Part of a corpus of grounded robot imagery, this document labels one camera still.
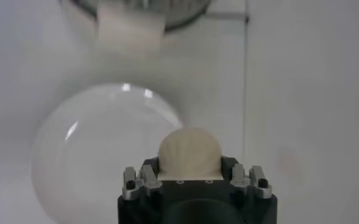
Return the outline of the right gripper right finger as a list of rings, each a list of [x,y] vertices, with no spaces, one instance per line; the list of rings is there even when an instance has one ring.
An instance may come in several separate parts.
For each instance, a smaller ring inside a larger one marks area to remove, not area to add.
[[[271,198],[272,186],[265,176],[262,166],[252,166],[246,174],[244,166],[232,157],[221,157],[221,175],[235,191],[255,198]]]

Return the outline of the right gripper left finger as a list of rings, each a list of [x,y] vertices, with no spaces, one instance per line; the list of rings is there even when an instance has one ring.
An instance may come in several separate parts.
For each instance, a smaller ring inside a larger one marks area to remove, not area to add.
[[[146,159],[139,172],[134,167],[126,167],[123,172],[122,198],[137,200],[142,195],[148,197],[161,194],[163,183],[158,179],[158,158]]]

